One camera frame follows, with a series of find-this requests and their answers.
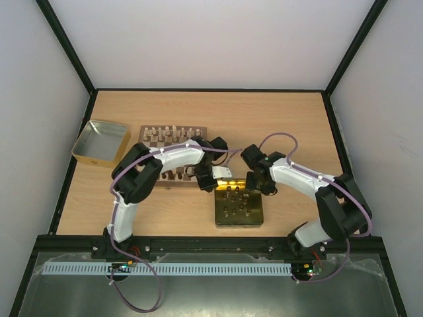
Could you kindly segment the wooden chess board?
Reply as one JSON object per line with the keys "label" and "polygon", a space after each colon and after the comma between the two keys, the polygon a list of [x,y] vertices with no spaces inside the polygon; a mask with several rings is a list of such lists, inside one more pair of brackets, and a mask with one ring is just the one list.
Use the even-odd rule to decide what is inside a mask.
{"label": "wooden chess board", "polygon": [[[149,148],[166,147],[183,143],[195,136],[207,138],[207,127],[195,125],[143,125],[139,131],[138,141]],[[191,166],[177,167],[162,172],[155,184],[156,187],[196,188],[197,180]]]}

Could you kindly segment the gold tin with pieces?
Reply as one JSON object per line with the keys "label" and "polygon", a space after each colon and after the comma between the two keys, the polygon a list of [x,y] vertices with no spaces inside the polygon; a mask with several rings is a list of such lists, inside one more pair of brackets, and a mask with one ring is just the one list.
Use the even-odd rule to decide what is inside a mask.
{"label": "gold tin with pieces", "polygon": [[246,180],[219,180],[214,190],[217,227],[260,227],[264,222],[262,195],[246,187]]}

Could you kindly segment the gold tin lid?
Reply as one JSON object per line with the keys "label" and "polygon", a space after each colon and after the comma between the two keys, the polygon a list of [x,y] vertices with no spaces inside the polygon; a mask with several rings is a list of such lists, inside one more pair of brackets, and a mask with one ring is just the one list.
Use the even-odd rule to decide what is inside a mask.
{"label": "gold tin lid", "polygon": [[71,154],[81,163],[115,168],[122,159],[129,140],[130,130],[126,125],[89,120]]}

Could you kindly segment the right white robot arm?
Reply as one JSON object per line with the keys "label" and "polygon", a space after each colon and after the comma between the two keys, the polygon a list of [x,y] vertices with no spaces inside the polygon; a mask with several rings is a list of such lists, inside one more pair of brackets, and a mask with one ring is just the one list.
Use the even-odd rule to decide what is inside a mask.
{"label": "right white robot arm", "polygon": [[311,198],[319,218],[288,234],[289,253],[304,258],[311,248],[328,241],[344,241],[356,231],[371,233],[371,211],[357,183],[349,174],[321,174],[290,160],[279,152],[264,154],[255,144],[242,153],[250,171],[246,187],[262,195],[277,193],[277,185],[289,186]]}

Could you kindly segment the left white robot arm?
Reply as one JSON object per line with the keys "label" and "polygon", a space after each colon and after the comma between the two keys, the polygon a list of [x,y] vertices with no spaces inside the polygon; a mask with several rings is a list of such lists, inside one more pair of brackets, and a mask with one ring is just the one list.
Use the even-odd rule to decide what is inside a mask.
{"label": "left white robot arm", "polygon": [[110,193],[114,196],[112,218],[106,227],[111,241],[123,242],[133,234],[138,205],[153,191],[159,177],[178,167],[191,166],[200,190],[217,187],[213,162],[229,153],[226,142],[193,137],[183,143],[160,148],[135,144],[112,172]]}

